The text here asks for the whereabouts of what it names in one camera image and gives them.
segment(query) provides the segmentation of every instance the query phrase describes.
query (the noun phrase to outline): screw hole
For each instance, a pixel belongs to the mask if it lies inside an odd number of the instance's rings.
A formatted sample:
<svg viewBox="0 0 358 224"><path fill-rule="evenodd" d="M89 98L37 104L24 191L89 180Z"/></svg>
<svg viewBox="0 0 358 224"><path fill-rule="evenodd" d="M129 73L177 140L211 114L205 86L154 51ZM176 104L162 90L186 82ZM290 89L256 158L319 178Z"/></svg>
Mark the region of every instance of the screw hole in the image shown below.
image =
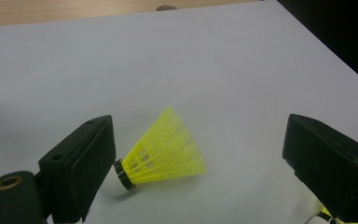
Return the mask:
<svg viewBox="0 0 358 224"><path fill-rule="evenodd" d="M54 161L59 161L60 159L62 159L63 158L63 155L62 154L58 154L58 155L55 155L55 156L53 156L53 160Z"/></svg>
<svg viewBox="0 0 358 224"><path fill-rule="evenodd" d="M14 187L18 186L21 183L21 181L22 181L22 176L20 176L20 175L14 175L14 176L5 178L0 181L0 190L14 188Z"/></svg>

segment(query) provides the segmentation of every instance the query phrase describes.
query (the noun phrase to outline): shuttlecock cork base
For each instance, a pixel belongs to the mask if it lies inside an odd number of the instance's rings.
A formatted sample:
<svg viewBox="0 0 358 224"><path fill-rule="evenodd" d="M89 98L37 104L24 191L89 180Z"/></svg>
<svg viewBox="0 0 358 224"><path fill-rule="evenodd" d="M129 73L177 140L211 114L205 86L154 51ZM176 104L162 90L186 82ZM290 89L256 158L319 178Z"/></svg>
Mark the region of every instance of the shuttlecock cork base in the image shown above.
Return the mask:
<svg viewBox="0 0 358 224"><path fill-rule="evenodd" d="M203 172L205 165L197 144L167 107L126 158L115 162L103 189L117 197L137 184Z"/></svg>

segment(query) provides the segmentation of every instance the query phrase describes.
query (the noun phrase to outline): brass insert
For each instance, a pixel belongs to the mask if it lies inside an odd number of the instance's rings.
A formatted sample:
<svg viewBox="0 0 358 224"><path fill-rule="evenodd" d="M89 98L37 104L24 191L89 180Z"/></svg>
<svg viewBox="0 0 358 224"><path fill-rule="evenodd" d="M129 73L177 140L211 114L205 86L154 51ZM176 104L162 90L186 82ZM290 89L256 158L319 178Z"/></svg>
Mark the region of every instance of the brass insert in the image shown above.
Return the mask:
<svg viewBox="0 0 358 224"><path fill-rule="evenodd" d="M18 186L22 181L22 176L13 175L0 180L0 190L11 189Z"/></svg>

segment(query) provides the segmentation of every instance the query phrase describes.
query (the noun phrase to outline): white surface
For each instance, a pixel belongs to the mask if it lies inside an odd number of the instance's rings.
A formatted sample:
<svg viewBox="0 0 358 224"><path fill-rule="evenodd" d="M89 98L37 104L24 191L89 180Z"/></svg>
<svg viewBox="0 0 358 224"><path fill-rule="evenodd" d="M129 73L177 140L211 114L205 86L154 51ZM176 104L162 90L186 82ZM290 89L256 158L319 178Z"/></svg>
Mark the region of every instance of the white surface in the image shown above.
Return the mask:
<svg viewBox="0 0 358 224"><path fill-rule="evenodd" d="M123 158L171 105L207 173L99 192L87 223L304 223L282 159L290 113L358 141L358 76L276 2L0 27L0 175L112 114Z"/></svg>
<svg viewBox="0 0 358 224"><path fill-rule="evenodd" d="M329 222L324 220L321 217L313 217L310 219L309 222L307 222L307 224L328 224Z"/></svg>

